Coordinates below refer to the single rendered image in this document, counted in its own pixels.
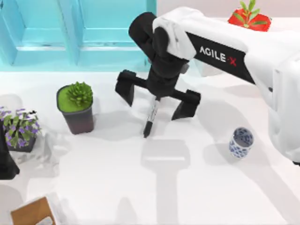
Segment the black and white marker pen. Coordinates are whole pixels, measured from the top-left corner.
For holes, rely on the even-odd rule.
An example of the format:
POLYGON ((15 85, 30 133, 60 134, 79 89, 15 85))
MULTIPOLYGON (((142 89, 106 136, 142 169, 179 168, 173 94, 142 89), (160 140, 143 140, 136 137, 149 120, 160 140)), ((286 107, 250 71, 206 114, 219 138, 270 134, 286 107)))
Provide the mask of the black and white marker pen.
POLYGON ((153 125, 155 116, 156 116, 157 111, 158 111, 159 103, 160 103, 160 98, 159 97, 154 97, 154 101, 151 105, 151 111, 149 113, 144 131, 143 131, 143 137, 144 138, 147 138, 151 133, 152 125, 153 125))

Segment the green plant in dark pot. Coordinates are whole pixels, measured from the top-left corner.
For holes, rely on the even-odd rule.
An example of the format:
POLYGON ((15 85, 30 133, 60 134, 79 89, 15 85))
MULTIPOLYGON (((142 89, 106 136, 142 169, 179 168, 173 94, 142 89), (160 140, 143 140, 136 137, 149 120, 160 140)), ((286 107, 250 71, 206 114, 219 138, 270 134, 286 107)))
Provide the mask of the green plant in dark pot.
POLYGON ((61 87, 56 93, 56 104, 72 134, 94 130, 93 91, 87 83, 75 82, 61 87))

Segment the blue and white cup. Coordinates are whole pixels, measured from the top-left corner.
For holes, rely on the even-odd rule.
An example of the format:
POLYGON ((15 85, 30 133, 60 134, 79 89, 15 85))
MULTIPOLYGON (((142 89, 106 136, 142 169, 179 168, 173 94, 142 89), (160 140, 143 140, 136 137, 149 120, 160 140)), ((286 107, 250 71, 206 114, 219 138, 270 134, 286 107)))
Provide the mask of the blue and white cup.
POLYGON ((234 157, 242 159, 248 155, 253 143, 252 132, 245 127, 238 127, 229 141, 229 151, 234 157))

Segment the green plant in red pot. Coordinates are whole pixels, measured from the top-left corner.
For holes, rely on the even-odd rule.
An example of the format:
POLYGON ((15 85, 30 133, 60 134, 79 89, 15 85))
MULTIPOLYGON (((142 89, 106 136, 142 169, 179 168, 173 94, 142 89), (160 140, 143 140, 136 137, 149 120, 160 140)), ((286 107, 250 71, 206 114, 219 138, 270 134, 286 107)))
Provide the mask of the green plant in red pot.
POLYGON ((259 8, 255 8, 256 0, 240 0, 240 8, 233 11, 227 20, 229 24, 250 30, 267 32, 271 26, 271 18, 261 14, 259 8))

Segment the purple flowers in dark pot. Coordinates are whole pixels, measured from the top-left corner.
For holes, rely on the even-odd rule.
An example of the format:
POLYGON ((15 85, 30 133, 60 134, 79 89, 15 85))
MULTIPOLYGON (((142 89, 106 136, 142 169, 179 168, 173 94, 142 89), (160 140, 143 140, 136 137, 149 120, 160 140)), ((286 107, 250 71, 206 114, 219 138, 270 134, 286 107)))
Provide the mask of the purple flowers in dark pot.
POLYGON ((33 150, 41 127, 37 112, 17 109, 15 113, 0 106, 0 121, 9 151, 30 153, 33 150))

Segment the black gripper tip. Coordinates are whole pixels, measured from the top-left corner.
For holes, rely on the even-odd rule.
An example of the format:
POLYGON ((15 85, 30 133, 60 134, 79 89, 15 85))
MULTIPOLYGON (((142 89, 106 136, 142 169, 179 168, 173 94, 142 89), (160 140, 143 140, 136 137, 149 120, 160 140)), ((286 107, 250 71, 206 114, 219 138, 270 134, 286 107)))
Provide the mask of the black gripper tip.
POLYGON ((9 153, 4 131, 0 127, 0 180, 12 180, 19 173, 20 169, 9 153))

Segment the brown book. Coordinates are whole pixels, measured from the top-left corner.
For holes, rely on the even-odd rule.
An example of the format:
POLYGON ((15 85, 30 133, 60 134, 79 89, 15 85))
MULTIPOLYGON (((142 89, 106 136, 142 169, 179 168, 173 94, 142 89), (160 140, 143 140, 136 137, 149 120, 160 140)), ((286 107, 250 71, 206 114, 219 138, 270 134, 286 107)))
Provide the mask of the brown book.
POLYGON ((11 211, 10 215, 13 225, 58 225, 45 196, 11 211))

